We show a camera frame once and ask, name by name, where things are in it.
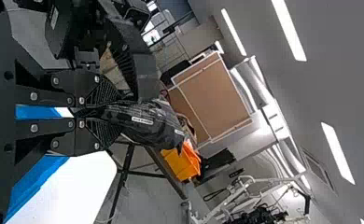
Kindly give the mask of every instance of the wooden board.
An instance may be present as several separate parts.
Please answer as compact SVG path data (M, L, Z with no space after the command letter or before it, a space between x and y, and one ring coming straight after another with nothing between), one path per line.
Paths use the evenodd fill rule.
M179 85L212 138L249 119L248 111L222 61Z
M197 142L198 144L203 143L209 139L209 135L206 133L204 127L194 114L193 110L190 108L188 102L185 100L185 97L182 95L179 89L173 89L169 91L171 106L176 113L181 113L188 117L191 124L193 125L194 130L197 134Z
M210 56L206 57L202 61L192 65L188 69L182 71L181 73L179 73L178 75L173 77L172 81L174 82L175 85L177 85L181 81L185 80L188 77L191 77L192 75L194 75L197 72L200 72L205 67L207 67L208 65L210 65L211 63L213 63L214 61L219 60L219 59L220 59L220 56L217 53L211 54Z

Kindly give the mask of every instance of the tripod leg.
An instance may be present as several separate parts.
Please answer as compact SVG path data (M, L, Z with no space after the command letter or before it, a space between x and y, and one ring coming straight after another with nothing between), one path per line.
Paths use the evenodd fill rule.
M109 218L112 218L115 215L116 206L118 205L118 200L119 200L119 196L121 193L121 189L125 187L127 177L129 175L128 171L132 164L134 150L135 150L135 145L129 145L129 147L127 149L126 158L124 159L123 170L121 171L121 177L120 177L120 180L118 183L118 189L116 190L115 198L113 200L112 208L110 210Z

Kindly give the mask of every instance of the orange object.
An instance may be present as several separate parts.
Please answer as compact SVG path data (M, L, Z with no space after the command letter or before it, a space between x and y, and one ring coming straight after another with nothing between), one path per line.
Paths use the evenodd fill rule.
M161 152L165 160L170 164L176 177L180 181L187 180L196 175L200 175L200 157L196 154L190 142L184 142L182 152L178 155L176 149L163 150Z

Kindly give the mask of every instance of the blue stripe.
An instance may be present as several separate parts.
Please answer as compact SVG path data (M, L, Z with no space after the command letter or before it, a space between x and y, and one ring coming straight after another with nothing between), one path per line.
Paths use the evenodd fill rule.
M16 119L55 119L60 114L54 108L41 106L16 106ZM9 208L7 210L7 222L13 217L34 195L43 184L54 174L68 157L42 158L14 187L11 192Z

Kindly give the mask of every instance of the white ceiling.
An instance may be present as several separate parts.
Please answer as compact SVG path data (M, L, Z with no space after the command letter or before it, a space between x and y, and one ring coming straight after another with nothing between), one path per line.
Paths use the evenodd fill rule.
M226 8L248 56L256 55L298 145L329 170L337 195L308 176L333 224L364 218L364 0L287 0L307 63L294 60L271 0L191 0L199 21L214 15L229 66L243 58L224 22ZM344 180L320 122L339 136L356 185Z

